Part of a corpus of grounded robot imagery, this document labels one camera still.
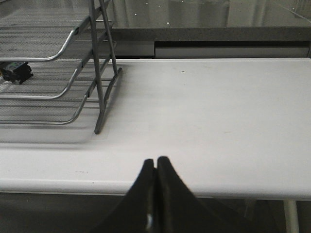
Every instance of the white table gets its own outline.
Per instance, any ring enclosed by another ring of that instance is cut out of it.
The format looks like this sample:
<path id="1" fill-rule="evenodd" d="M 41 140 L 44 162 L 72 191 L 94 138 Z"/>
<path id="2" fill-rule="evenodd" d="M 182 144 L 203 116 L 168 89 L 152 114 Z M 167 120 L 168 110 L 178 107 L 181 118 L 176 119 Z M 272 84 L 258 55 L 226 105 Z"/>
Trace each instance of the white table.
<path id="1" fill-rule="evenodd" d="M 101 135 L 0 125 L 0 191 L 123 195 L 168 156 L 195 195 L 311 199 L 311 60 L 119 60 Z"/>

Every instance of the gray countertop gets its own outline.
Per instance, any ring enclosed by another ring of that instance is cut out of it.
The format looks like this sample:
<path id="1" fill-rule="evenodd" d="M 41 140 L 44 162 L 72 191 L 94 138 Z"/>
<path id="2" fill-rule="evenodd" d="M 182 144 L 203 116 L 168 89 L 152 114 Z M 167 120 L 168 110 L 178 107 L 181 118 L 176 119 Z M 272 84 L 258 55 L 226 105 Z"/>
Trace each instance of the gray countertop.
<path id="1" fill-rule="evenodd" d="M 114 0 L 116 40 L 310 41 L 305 0 Z"/>

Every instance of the dark floor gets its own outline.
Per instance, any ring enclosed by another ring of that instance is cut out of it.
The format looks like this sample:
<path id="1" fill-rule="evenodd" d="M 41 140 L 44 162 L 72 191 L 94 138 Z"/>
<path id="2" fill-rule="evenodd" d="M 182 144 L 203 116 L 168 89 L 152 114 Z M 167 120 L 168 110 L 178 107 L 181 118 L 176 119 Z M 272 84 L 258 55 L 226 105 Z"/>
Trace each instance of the dark floor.
<path id="1" fill-rule="evenodd" d="M 85 233 L 120 202 L 121 196 L 0 194 L 1 233 Z M 208 205 L 209 199 L 200 199 Z M 266 233 L 285 233 L 278 200 L 217 199 Z M 297 203 L 300 233 L 311 232 L 311 202 Z"/>

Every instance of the metal table leg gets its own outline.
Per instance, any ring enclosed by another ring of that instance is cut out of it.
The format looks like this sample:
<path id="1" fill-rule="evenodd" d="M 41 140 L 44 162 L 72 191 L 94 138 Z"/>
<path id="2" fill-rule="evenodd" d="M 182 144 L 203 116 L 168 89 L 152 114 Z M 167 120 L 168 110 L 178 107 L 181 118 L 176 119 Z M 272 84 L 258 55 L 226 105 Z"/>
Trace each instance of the metal table leg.
<path id="1" fill-rule="evenodd" d="M 286 232 L 299 233 L 297 204 L 295 200 L 284 201 Z"/>

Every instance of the black plastic part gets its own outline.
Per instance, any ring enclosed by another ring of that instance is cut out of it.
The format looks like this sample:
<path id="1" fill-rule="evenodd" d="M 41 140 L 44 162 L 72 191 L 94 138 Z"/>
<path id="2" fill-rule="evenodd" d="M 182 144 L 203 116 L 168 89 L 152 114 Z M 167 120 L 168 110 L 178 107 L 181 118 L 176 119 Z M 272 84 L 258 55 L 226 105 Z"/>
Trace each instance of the black plastic part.
<path id="1" fill-rule="evenodd" d="M 167 157 L 157 161 L 159 225 L 163 233 L 262 233 L 250 221 L 211 199 L 204 207 L 181 181 Z"/>
<path id="2" fill-rule="evenodd" d="M 0 71 L 4 80 L 19 84 L 23 84 L 26 80 L 30 79 L 33 74 L 28 62 L 13 62 L 1 67 Z"/>
<path id="3" fill-rule="evenodd" d="M 135 183 L 117 207 L 91 233 L 154 232 L 153 160 L 146 160 Z"/>

